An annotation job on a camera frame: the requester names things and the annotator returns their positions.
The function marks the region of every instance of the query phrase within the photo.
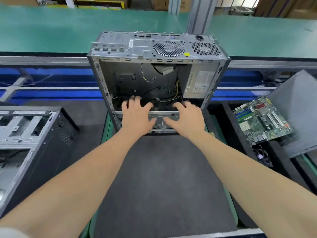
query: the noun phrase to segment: person's right arm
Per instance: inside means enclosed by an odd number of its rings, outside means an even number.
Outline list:
[[[269,238],[317,237],[317,196],[204,131],[200,108],[175,103],[165,122],[192,141],[240,206]]]

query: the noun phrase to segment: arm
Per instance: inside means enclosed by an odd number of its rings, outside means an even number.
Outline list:
[[[272,237],[317,237],[317,197],[204,131],[200,108],[174,106],[180,118],[165,122],[192,141],[241,207]]]
[[[123,128],[44,184],[0,220],[32,238],[78,237],[116,177],[132,145],[155,124],[140,97],[123,102]]]

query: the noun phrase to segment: hand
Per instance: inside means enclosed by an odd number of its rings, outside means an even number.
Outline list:
[[[179,111],[179,120],[174,121],[164,117],[165,123],[175,129],[181,136],[192,139],[205,131],[203,113],[196,105],[186,101],[184,105],[177,102],[173,104]]]
[[[127,107],[127,101],[122,103],[122,128],[129,130],[133,135],[137,135],[140,138],[142,135],[147,134],[155,124],[156,118],[149,121],[149,111],[153,107],[152,103],[147,103],[144,107],[141,107],[141,97],[132,96],[129,100],[129,108]]]

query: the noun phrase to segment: person's right hand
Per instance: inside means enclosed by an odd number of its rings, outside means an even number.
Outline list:
[[[184,105],[177,102],[173,104],[173,107],[179,111],[179,120],[174,121],[164,117],[164,121],[180,135],[190,140],[205,131],[205,122],[200,108],[189,101],[185,101]]]

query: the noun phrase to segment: fan grille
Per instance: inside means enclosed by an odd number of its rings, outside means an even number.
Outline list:
[[[199,55],[218,56],[221,52],[218,47],[208,42],[194,42],[192,49]]]
[[[153,45],[153,50],[165,57],[177,57],[185,52],[185,48],[182,45],[171,41],[157,42]]]

